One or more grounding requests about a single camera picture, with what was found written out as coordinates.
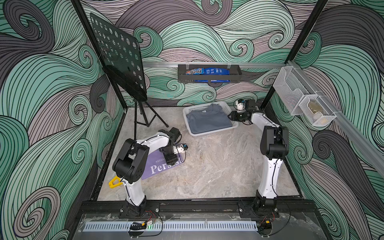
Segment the purple Persist t-shirt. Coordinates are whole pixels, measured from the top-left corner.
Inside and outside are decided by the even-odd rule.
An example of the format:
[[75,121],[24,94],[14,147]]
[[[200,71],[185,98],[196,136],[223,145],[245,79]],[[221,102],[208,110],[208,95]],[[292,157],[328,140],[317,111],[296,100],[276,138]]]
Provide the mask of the purple Persist t-shirt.
[[177,153],[177,155],[178,155],[178,161],[171,166],[166,163],[164,154],[161,153],[159,150],[149,154],[146,162],[145,170],[141,179],[142,180],[148,179],[161,172],[170,170],[173,167],[183,164],[185,161],[185,153],[184,152],[179,154]]

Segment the grey t-shirt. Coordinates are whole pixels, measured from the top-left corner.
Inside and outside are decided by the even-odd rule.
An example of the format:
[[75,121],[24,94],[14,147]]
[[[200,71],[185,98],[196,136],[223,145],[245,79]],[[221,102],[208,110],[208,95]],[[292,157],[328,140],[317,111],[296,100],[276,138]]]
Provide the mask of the grey t-shirt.
[[191,111],[186,118],[192,134],[202,134],[233,126],[223,108],[217,104],[211,104],[202,110]]

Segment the white perforated plastic basket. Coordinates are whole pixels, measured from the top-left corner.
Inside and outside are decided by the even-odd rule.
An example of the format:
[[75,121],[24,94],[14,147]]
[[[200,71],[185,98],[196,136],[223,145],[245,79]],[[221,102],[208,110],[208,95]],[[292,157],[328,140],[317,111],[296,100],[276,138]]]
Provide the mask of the white perforated plastic basket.
[[214,102],[186,107],[183,116],[190,135],[197,137],[237,128],[239,123],[228,117],[231,112],[227,103]]

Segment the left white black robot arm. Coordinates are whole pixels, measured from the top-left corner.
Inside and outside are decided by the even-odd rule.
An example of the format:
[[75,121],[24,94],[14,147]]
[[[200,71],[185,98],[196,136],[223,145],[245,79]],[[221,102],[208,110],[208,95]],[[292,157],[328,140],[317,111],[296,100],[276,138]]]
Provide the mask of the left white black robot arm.
[[126,201],[132,215],[141,217],[146,211],[147,197],[141,179],[148,156],[159,150],[165,157],[166,166],[174,166],[181,160],[181,151],[177,147],[179,137],[179,129],[171,128],[170,131],[160,130],[146,140],[127,139],[124,142],[113,171],[126,190]]

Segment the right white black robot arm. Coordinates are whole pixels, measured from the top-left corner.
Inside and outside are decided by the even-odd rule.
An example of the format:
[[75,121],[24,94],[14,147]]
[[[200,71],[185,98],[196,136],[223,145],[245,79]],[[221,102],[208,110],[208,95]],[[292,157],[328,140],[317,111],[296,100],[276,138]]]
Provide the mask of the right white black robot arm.
[[228,115],[234,122],[254,125],[262,130],[260,152],[264,165],[262,181],[252,203],[252,209],[275,209],[277,205],[277,183],[283,160],[289,153],[289,130],[270,120],[261,112],[254,100],[238,99],[235,101],[236,110]]

